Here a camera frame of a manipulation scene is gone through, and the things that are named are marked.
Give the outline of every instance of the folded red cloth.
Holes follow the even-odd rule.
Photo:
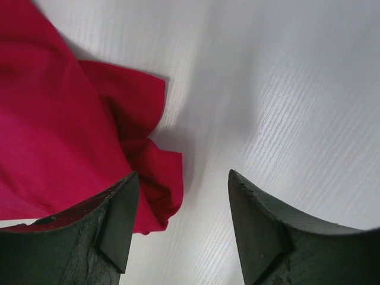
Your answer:
[[[147,138],[165,82],[78,61],[29,0],[0,7],[0,219],[56,213],[135,170],[134,232],[164,230],[183,198],[181,154]]]

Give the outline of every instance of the black plastic part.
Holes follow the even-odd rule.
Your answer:
[[[58,214],[0,229],[0,284],[119,284],[138,193],[132,173]]]
[[[234,170],[229,197],[246,285],[380,284],[380,230],[323,221]]]

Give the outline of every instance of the gray surface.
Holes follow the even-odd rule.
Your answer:
[[[380,2],[38,0],[81,57],[169,77],[153,138],[185,155],[164,233],[135,235],[121,284],[243,283],[235,168],[319,218],[380,225]]]

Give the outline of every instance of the cloth fold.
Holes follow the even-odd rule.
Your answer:
[[[183,198],[181,154],[147,138],[165,81],[78,61],[29,0],[0,6],[0,219],[56,213],[135,170],[134,232],[164,230]]]

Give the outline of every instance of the red fabric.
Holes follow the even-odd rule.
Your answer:
[[[164,230],[183,197],[181,154],[147,138],[164,81],[76,60],[29,0],[0,7],[0,219],[56,213],[136,170],[134,232]]]

